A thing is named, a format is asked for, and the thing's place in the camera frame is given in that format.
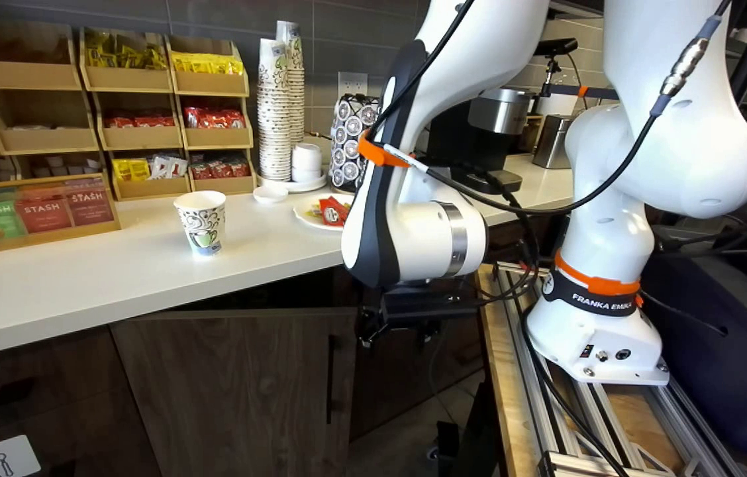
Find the floor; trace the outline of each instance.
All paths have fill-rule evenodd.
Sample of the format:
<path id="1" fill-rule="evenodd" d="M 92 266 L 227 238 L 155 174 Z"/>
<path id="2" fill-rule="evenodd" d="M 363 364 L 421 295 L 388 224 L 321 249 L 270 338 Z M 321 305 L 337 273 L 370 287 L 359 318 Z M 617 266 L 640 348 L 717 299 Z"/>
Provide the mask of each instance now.
<path id="1" fill-rule="evenodd" d="M 436 421 L 454 421 L 464 429 L 480 382 L 481 375 L 470 375 L 354 440 L 350 445 L 346 477 L 433 477 L 436 462 L 425 454 L 433 454 Z"/>

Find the metal stand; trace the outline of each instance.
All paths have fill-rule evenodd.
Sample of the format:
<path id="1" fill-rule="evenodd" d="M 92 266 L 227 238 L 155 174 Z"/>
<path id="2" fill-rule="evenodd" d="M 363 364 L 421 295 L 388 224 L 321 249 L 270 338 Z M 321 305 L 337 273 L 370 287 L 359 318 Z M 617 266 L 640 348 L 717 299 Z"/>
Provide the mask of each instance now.
<path id="1" fill-rule="evenodd" d="M 514 266 L 501 268 L 495 282 L 497 289 L 510 289 L 519 280 Z M 514 302 L 506 302 L 506 321 L 510 329 L 510 343 L 515 351 L 515 364 L 525 380 L 525 395 L 529 405 L 529 424 L 538 439 L 539 464 L 544 476 L 613 476 L 607 458 L 601 458 L 578 429 L 572 429 L 567 413 L 559 408 L 544 382 L 539 380 L 544 360 L 533 360 L 529 346 L 521 334 L 521 317 Z M 646 449 L 628 440 L 620 419 L 609 404 L 609 395 L 601 386 L 579 386 L 570 382 L 570 400 L 579 408 L 586 421 L 601 445 L 611 454 L 617 464 L 633 477 L 650 476 L 674 476 L 664 464 L 660 464 Z M 640 388 L 654 404 L 654 413 L 673 440 L 673 449 L 682 458 L 680 476 L 689 477 L 744 477 L 747 469 L 738 468 L 730 454 L 719 445 L 717 436 L 706 427 L 706 421 L 697 413 L 694 404 L 682 395 L 682 389 L 669 382 L 664 388 Z"/>

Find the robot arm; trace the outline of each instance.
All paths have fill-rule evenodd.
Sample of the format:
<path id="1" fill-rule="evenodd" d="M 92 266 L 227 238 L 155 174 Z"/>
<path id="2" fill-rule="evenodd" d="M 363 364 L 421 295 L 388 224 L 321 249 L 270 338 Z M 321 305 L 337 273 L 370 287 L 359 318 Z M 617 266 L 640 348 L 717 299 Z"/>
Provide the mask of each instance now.
<path id="1" fill-rule="evenodd" d="M 416 40 L 392 68 L 374 144 L 411 155 L 440 111 L 510 81 L 533 60 L 544 11 L 547 0 L 431 0 Z M 481 264 L 484 224 L 470 205 L 380 151 L 366 160 L 342 233 L 343 266 L 356 282 L 388 289 L 464 276 Z"/>

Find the counter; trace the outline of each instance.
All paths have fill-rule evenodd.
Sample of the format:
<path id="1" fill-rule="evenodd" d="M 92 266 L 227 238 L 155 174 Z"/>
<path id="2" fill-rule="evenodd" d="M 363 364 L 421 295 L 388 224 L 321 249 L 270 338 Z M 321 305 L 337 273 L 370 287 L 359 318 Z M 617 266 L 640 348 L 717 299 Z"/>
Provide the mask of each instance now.
<path id="1" fill-rule="evenodd" d="M 521 176 L 521 207 L 570 199 L 570 171 L 525 158 L 506 171 Z M 229 196 L 217 257 L 187 253 L 170 196 L 118 201 L 121 232 L 0 253 L 0 351 L 342 266 L 338 233 L 297 224 L 297 201 L 307 195 L 270 207 Z M 514 220 L 480 209 L 486 225 Z"/>

